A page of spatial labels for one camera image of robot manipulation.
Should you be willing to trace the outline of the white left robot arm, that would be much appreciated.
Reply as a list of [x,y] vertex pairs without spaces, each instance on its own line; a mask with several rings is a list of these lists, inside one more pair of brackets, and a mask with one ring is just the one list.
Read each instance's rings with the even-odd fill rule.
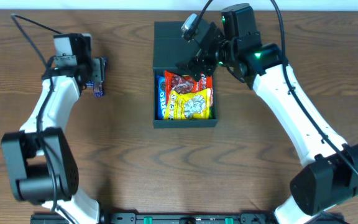
[[69,223],[99,223],[100,204],[79,187],[65,130],[87,83],[104,78],[106,61],[93,58],[90,34],[58,34],[46,63],[42,92],[29,119],[1,139],[13,197],[41,205]]

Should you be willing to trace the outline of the yellow sunflower seed bag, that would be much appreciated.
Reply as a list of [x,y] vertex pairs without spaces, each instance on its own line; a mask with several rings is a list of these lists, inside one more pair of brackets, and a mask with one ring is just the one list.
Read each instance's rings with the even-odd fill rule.
[[164,120],[210,119],[212,117],[213,90],[180,94],[172,90],[168,98]]

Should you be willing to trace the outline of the dark blue chocolate bar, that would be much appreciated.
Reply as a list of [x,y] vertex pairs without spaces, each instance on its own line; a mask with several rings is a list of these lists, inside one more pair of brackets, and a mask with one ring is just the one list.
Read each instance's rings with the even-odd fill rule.
[[94,82],[93,83],[93,94],[96,98],[104,96],[104,83],[103,82]]

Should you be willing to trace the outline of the blue Oreo cookie pack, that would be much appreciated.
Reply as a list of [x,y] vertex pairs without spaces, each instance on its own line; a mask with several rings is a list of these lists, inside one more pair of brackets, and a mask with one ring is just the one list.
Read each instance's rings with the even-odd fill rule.
[[165,90],[165,77],[157,77],[157,119],[163,120],[167,108],[167,94]]

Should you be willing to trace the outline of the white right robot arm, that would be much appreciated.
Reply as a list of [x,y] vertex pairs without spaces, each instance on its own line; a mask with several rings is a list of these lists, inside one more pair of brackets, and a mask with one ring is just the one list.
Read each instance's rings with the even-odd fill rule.
[[277,223],[309,223],[358,195],[358,144],[348,145],[324,120],[301,88],[285,43],[263,44],[254,10],[235,4],[221,12],[222,28],[192,14],[181,27],[197,51],[177,67],[198,80],[216,67],[245,83],[272,110],[292,141],[302,170],[290,197],[274,211]]

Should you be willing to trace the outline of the red dried fruit bag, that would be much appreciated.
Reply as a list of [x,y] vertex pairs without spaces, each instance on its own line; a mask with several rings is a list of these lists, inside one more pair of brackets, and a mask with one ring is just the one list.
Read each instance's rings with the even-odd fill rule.
[[189,75],[180,76],[176,73],[164,71],[163,77],[165,77],[165,90],[167,94],[167,100],[171,91],[175,91],[180,95],[190,93],[201,93],[203,90],[208,90],[210,105],[213,106],[213,78],[201,75],[201,79],[196,81]]

